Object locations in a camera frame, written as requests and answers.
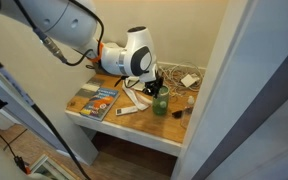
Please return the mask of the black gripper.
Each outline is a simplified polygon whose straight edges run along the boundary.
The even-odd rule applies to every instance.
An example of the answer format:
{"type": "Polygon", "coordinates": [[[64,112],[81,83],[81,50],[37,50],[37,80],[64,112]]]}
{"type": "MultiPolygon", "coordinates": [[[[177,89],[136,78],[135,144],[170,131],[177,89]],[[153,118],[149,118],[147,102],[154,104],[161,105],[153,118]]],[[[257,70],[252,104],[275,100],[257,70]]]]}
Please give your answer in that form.
{"type": "Polygon", "coordinates": [[[160,91],[160,88],[163,86],[163,77],[158,77],[156,80],[151,82],[146,82],[143,89],[143,93],[156,97],[160,91]]]}

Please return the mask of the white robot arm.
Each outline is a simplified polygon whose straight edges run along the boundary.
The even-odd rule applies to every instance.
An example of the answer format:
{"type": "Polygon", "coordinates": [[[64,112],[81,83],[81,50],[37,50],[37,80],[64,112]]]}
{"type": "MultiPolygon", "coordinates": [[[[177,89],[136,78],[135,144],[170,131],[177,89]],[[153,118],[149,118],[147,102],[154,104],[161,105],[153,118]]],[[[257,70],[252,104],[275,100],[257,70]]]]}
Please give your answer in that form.
{"type": "Polygon", "coordinates": [[[95,14],[92,0],[0,0],[0,14],[32,28],[42,44],[63,63],[68,60],[57,41],[97,63],[104,71],[125,79],[136,77],[145,84],[144,93],[156,96],[163,84],[158,75],[150,32],[145,26],[127,31],[124,47],[109,47],[96,37],[104,25],[95,14]]]}

